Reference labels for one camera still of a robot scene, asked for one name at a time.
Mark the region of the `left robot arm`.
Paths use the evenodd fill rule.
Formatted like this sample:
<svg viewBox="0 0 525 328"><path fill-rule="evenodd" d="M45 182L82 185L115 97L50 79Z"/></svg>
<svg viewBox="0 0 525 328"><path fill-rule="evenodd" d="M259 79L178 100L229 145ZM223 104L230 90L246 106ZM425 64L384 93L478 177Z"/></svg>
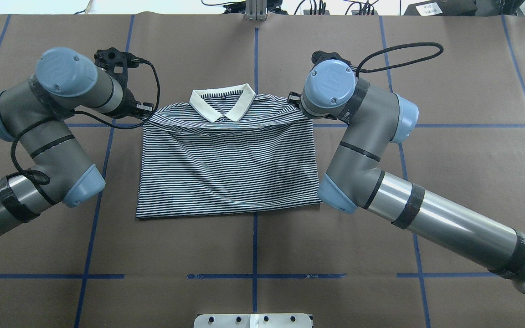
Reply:
<svg viewBox="0 0 525 328"><path fill-rule="evenodd" d="M151 62L114 47L94 59L57 46L45 51L27 80L0 92L0 139L10 142L12 174L0 178L0 236L63 203L77 207L105 180L66 125L83 106L108 118L147 123L156 104L139 102L128 70Z"/></svg>

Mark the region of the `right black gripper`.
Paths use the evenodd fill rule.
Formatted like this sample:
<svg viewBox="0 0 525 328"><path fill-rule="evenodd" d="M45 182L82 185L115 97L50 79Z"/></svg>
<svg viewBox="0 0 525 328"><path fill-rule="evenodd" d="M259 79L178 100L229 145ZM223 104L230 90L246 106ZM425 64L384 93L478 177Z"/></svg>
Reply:
<svg viewBox="0 0 525 328"><path fill-rule="evenodd" d="M296 92L289 92L287 102L292 106L297 107L303 114L308 114L308 110L304 103L303 95Z"/></svg>

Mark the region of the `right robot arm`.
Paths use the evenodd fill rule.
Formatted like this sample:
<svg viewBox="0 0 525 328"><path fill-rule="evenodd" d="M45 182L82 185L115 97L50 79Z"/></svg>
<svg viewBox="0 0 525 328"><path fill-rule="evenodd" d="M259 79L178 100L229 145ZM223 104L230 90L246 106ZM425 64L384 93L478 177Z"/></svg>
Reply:
<svg viewBox="0 0 525 328"><path fill-rule="evenodd" d="M315 59L302 92L289 101L312 119L346 125L321 182L323 203L352 214L362 208L507 279L525 295L525 233L381 168L388 145L414 130L415 104L356 75L336 58Z"/></svg>

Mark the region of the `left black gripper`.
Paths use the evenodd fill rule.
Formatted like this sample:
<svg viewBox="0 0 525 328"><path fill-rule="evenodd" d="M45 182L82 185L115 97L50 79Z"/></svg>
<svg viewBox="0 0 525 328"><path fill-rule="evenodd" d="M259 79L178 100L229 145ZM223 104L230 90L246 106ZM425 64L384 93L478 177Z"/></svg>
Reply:
<svg viewBox="0 0 525 328"><path fill-rule="evenodd" d="M143 120L148 118L154 111L154 104L150 102L139 102L134 98L129 89L125 89L123 99L115 109L115 118L137 118Z"/></svg>

